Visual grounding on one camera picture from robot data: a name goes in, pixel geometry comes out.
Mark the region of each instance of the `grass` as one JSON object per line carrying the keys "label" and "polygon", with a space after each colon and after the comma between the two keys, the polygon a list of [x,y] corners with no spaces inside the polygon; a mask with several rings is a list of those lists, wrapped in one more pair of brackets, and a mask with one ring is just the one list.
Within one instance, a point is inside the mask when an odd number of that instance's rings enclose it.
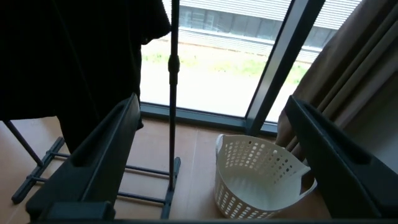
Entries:
{"label": "grass", "polygon": [[[180,52],[181,69],[260,77],[267,60],[265,56],[241,52],[219,49],[209,50],[207,48],[206,51],[188,49]],[[143,52],[142,60],[154,64],[167,64],[169,55],[154,51],[149,52],[149,54]],[[298,85],[309,67],[310,65],[307,63],[295,62],[286,82]]]}

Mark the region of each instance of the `white plastic basket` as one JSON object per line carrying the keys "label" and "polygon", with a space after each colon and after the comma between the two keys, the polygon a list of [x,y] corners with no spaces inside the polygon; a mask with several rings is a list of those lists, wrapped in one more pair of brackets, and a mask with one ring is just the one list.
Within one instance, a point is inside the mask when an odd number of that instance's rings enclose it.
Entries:
{"label": "white plastic basket", "polygon": [[263,139],[218,136],[215,200],[227,218],[269,218],[308,195],[301,178],[310,168]]}

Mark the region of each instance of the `floor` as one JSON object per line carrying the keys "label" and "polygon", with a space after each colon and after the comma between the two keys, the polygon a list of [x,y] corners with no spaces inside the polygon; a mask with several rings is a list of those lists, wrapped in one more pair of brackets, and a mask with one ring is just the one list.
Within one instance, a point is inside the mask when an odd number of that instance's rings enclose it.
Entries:
{"label": "floor", "polygon": [[[61,136],[56,118],[13,121],[39,157],[44,156],[54,140]],[[132,145],[128,164],[167,170],[168,124],[156,120],[144,120],[145,127],[138,131]],[[178,125],[176,132],[176,156],[182,166],[170,213],[171,219],[222,218],[213,201],[215,178],[215,140],[227,131]],[[68,152],[63,146],[61,152]],[[49,177],[62,163],[54,160],[42,177]],[[0,223],[27,223],[29,216],[24,205],[40,187],[36,185],[19,205],[13,205],[11,196],[35,167],[34,161],[17,142],[16,138],[0,123]],[[163,198],[167,180],[126,172],[120,189],[125,192]],[[160,207],[136,200],[119,198],[115,204],[116,218],[158,219]],[[318,192],[278,214],[276,218],[329,218],[328,211]]]}

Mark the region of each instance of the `black pole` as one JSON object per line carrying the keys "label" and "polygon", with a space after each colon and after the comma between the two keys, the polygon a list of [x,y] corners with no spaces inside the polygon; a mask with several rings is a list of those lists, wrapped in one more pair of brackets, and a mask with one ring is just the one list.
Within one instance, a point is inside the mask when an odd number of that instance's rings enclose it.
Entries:
{"label": "black pole", "polygon": [[175,109],[177,107],[177,82],[180,71],[180,60],[178,58],[178,18],[180,15],[180,0],[172,0],[172,38],[171,54],[169,58],[170,73],[170,155],[169,155],[169,188],[174,189],[174,149],[175,149]]}
{"label": "black pole", "polygon": [[13,123],[11,121],[3,121],[3,122],[7,126],[7,128],[10,130],[10,132],[15,136],[15,138],[17,138],[19,143],[25,148],[27,153],[29,153],[29,155],[33,158],[33,160],[36,162],[36,164],[39,167],[42,167],[43,166],[42,160],[37,156],[35,151],[33,151],[31,146],[26,142],[24,137],[20,134],[18,129],[13,125]]}

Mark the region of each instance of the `curtain fold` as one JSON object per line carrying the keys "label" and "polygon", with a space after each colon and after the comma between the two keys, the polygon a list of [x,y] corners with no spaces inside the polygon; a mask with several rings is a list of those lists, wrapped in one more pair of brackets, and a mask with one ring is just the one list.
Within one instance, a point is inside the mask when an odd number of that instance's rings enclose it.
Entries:
{"label": "curtain fold", "polygon": [[[398,2],[363,0],[314,61],[294,92],[341,129],[397,75]],[[276,144],[303,154],[282,110]]]}

